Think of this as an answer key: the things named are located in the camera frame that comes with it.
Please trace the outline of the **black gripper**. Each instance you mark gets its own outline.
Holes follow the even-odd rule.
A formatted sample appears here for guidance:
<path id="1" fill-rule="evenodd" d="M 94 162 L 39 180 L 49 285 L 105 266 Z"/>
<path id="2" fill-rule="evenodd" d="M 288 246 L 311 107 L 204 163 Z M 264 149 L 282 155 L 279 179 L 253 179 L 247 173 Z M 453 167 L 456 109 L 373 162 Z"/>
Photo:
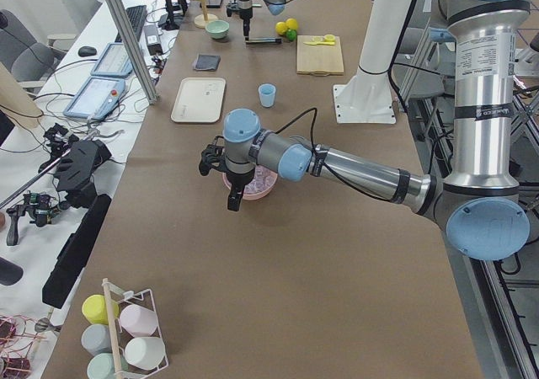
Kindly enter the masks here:
<path id="1" fill-rule="evenodd" d="M 255 174 L 255 168 L 251 168 L 246 173 L 236 173 L 231 170 L 226 171 L 227 181 L 231 184 L 230 193 L 227 197 L 227 209 L 236 211 L 240 209 L 245 187 L 250 184 Z"/>
<path id="2" fill-rule="evenodd" d="M 253 9 L 252 8 L 240 8 L 239 9 L 239 17 L 243 21 L 243 38 L 249 39 L 250 36 L 250 21 L 253 17 Z"/>

